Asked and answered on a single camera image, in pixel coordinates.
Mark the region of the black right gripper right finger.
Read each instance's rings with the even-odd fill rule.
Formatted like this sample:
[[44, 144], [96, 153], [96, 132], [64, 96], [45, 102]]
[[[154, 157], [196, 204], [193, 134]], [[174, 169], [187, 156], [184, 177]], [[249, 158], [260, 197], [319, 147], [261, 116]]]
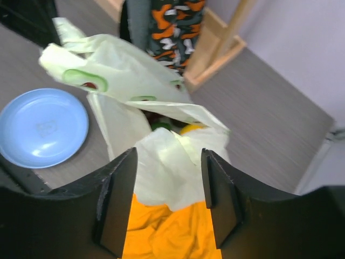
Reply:
[[344, 258], [344, 187], [294, 195], [208, 149], [202, 150], [201, 166], [222, 258]]

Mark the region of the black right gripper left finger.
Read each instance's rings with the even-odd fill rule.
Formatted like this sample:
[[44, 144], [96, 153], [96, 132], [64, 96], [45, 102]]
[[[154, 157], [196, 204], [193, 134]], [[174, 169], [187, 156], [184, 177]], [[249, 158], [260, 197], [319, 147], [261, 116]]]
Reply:
[[1, 258], [120, 258], [137, 171], [130, 148], [56, 189], [1, 159]]

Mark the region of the pale green plastic bag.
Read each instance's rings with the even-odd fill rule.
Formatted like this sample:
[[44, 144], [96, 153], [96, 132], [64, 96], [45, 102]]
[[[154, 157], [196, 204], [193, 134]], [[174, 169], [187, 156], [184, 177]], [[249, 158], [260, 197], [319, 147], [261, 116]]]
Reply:
[[[179, 75], [133, 44], [107, 34], [88, 37], [66, 18], [53, 22], [61, 44], [49, 44], [39, 64], [56, 81], [87, 91], [110, 159], [137, 149], [138, 201], [172, 211], [203, 201], [202, 149], [226, 158], [230, 130], [192, 102]], [[152, 131], [158, 121], [171, 131]], [[205, 128], [180, 135], [189, 124]]]

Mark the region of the yellow fake orange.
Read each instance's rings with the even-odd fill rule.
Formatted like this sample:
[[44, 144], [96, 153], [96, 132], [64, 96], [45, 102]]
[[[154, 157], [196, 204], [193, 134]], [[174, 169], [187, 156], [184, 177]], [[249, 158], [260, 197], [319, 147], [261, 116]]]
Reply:
[[180, 130], [180, 135], [184, 135], [188, 132], [192, 132], [192, 131], [195, 131], [195, 130], [201, 130], [201, 129], [204, 129], [205, 126], [198, 126], [198, 125], [186, 125], [185, 127], [183, 127], [181, 130]]

